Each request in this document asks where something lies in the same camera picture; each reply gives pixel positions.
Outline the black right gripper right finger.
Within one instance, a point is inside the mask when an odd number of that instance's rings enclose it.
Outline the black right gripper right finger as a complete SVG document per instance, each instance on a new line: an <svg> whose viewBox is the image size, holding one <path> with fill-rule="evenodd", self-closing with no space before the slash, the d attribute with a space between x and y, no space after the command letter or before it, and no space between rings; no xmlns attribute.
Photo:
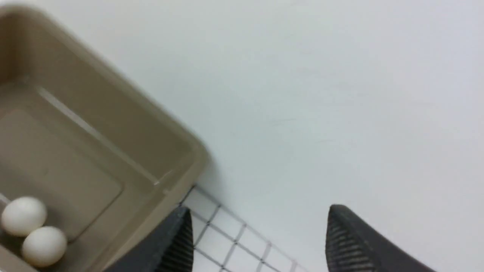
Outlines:
<svg viewBox="0 0 484 272"><path fill-rule="evenodd" d="M329 208L325 241L329 272L432 272L350 208Z"/></svg>

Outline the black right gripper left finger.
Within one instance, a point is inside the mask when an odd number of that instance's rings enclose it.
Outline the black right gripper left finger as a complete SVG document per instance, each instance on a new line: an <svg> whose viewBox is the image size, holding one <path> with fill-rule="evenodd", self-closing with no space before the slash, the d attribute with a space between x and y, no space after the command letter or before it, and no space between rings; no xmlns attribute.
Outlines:
<svg viewBox="0 0 484 272"><path fill-rule="evenodd" d="M194 237L189 208L175 208L156 228L105 272L191 272Z"/></svg>

